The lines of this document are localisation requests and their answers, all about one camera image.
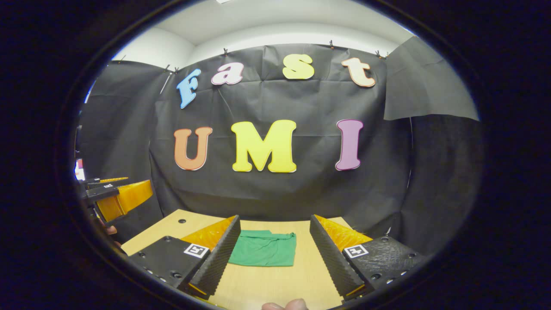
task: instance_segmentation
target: foam letter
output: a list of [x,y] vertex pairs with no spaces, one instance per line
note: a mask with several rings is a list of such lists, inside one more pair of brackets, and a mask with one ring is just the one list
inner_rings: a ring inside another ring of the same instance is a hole
[[275,121],[264,141],[258,135],[251,122],[237,122],[231,130],[236,136],[237,156],[232,168],[234,171],[249,172],[252,165],[247,153],[251,155],[258,171],[264,170],[268,156],[272,154],[272,162],[268,165],[271,172],[290,173],[296,171],[291,151],[291,137],[296,123],[290,120]]
[[341,158],[335,164],[337,170],[351,170],[360,166],[358,159],[358,138],[360,129],[364,127],[357,120],[342,120],[337,122],[341,130]]
[[190,102],[195,99],[196,94],[192,92],[191,90],[197,89],[198,83],[197,83],[197,76],[201,74],[200,69],[195,69],[193,72],[190,73],[185,79],[176,86],[176,89],[180,90],[180,96],[182,97],[182,103],[180,104],[180,109],[183,109],[186,107],[186,105],[190,104]]
[[348,67],[350,77],[352,77],[354,83],[364,87],[371,87],[375,85],[374,79],[365,76],[364,69],[370,69],[367,63],[360,62],[360,60],[356,57],[347,59],[341,63],[343,66]]
[[199,127],[195,130],[198,137],[197,156],[194,159],[187,158],[187,138],[191,135],[189,129],[179,129],[174,132],[176,142],[174,144],[174,161],[178,167],[184,170],[200,169],[207,161],[208,136],[212,133],[210,127]]
[[215,74],[210,81],[214,85],[222,85],[224,83],[229,85],[237,84],[243,79],[241,76],[243,68],[245,68],[245,66],[243,66],[241,62],[227,63],[218,68],[218,73]]
[[312,58],[306,54],[291,54],[283,58],[283,75],[288,79],[309,79],[314,76]]

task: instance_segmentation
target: white wall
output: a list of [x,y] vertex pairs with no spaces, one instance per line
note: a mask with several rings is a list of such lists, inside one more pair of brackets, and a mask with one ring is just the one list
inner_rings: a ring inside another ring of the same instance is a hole
[[223,48],[227,48],[228,51],[235,51],[273,44],[311,43],[328,45],[330,40],[333,40],[335,46],[349,47],[370,53],[379,50],[383,56],[398,47],[397,43],[373,34],[341,26],[314,23],[274,24],[236,31],[202,43],[193,49],[186,61],[186,66],[223,54]]
[[224,48],[228,51],[248,49],[249,47],[310,43],[329,44],[333,40],[335,46],[375,53],[376,50],[386,56],[392,52],[397,43],[388,41],[370,33],[345,28],[341,26],[288,23],[274,24],[236,31],[194,46],[186,39],[170,31],[151,28],[127,44],[113,60],[124,60],[148,63],[150,65],[169,69],[183,68],[195,62],[221,55]]
[[186,66],[187,59],[195,46],[184,38],[159,28],[151,28],[128,43],[113,60],[124,60],[148,63],[169,69]]

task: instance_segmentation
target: white ceiling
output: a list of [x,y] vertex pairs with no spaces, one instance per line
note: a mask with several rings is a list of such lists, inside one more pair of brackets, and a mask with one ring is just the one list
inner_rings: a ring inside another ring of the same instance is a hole
[[251,27],[321,23],[365,31],[401,44],[412,34],[391,19],[352,0],[203,0],[159,23],[194,45]]

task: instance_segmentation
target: letter i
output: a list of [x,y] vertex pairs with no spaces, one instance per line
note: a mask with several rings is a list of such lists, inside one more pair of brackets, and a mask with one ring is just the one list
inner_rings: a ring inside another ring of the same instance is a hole
[[341,120],[337,122],[341,130],[341,158],[335,164],[337,170],[351,170],[360,166],[358,159],[358,141],[360,129],[364,124],[358,120]]

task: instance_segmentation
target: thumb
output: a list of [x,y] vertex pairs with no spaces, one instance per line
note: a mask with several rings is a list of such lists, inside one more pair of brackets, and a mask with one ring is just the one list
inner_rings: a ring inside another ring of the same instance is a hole
[[308,310],[308,307],[306,306],[304,299],[299,298],[291,300],[287,306],[285,306],[285,310]]
[[262,305],[262,310],[284,310],[284,309],[282,306],[276,303],[268,302]]

